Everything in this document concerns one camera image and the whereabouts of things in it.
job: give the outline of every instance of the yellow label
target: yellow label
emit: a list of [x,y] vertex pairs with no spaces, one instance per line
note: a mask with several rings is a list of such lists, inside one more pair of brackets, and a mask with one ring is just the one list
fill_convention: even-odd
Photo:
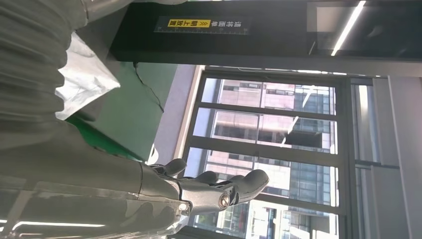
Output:
[[170,19],[168,27],[210,27],[209,19]]

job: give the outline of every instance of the black sign board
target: black sign board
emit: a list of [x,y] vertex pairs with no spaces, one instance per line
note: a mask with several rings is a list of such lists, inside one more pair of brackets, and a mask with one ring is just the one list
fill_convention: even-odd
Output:
[[225,16],[160,16],[154,32],[248,35],[250,19]]

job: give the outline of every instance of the glass pane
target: glass pane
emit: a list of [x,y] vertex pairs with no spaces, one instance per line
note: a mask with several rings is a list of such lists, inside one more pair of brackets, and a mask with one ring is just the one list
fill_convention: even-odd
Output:
[[355,159],[379,162],[377,121],[372,86],[352,86]]
[[258,144],[337,154],[337,123],[260,115]]
[[265,194],[338,206],[338,176],[334,167],[191,148],[185,176],[196,177],[210,170],[218,174],[219,181],[224,181],[235,175],[245,176],[252,169],[268,174],[270,182],[263,190]]
[[262,108],[335,115],[333,87],[264,83]]
[[337,122],[329,120],[200,108],[194,135],[337,154]]
[[265,194],[291,198],[311,203],[338,206],[338,182],[334,167],[288,162],[260,157],[253,169],[264,170],[270,182]]
[[207,78],[202,102],[259,107],[262,82]]
[[371,170],[356,169],[359,238],[378,238]]
[[335,115],[333,87],[208,78],[202,102]]
[[338,216],[253,200],[195,217],[192,226],[246,239],[337,239]]
[[255,143],[258,115],[199,108],[194,135]]

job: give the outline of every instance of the window frame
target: window frame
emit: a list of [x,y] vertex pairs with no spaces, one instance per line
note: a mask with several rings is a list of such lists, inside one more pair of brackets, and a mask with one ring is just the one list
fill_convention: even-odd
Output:
[[[204,93],[205,81],[207,78],[214,79],[230,79],[240,81],[283,83],[295,85],[317,85],[324,87],[335,88],[335,102],[334,105],[336,114],[326,115],[321,113],[296,112],[271,108],[257,108],[236,105],[224,105],[219,103],[205,103],[202,102],[202,95]],[[339,189],[339,206],[332,207],[324,204],[309,203],[305,201],[283,198],[268,194],[260,194],[256,200],[283,204],[286,206],[300,207],[320,212],[332,213],[338,215],[338,235],[340,239],[356,238],[357,226],[357,205],[356,190],[352,186],[355,181],[355,162],[354,162],[354,147],[353,147],[353,125],[350,124],[351,119],[351,80],[347,76],[315,76],[304,74],[291,73],[254,73],[254,72],[232,72],[224,70],[205,69],[202,72],[197,96],[192,111],[191,122],[188,128],[188,136],[186,139],[183,159],[187,161],[190,148],[202,148],[208,150],[223,151],[235,154],[257,156],[256,152],[262,152],[258,157],[265,157],[276,160],[284,160],[297,163],[308,163],[321,166],[330,166],[338,168],[338,185]],[[266,87],[259,87],[261,95],[263,90],[268,90]],[[338,154],[327,154],[322,152],[306,152],[303,150],[290,148],[270,149],[271,146],[250,143],[234,142],[224,139],[205,138],[201,136],[193,136],[195,127],[195,120],[198,115],[199,108],[208,108],[213,110],[234,111],[254,114],[280,115],[280,116],[299,116],[308,119],[317,120],[333,120],[337,122],[337,137],[338,137]]]

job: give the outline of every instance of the building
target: building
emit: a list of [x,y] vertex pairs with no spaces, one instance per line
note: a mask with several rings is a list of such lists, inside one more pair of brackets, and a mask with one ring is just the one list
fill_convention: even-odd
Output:
[[[329,87],[207,79],[205,91],[212,103],[335,114],[334,89]],[[212,110],[208,117],[207,137],[336,153],[336,125],[331,121],[219,110]],[[334,168],[206,151],[203,171],[218,173],[222,181],[262,169],[270,177],[264,193],[336,206]],[[194,223],[203,229],[254,239],[310,238],[316,227],[328,233],[329,225],[326,213],[259,201],[198,216]]]

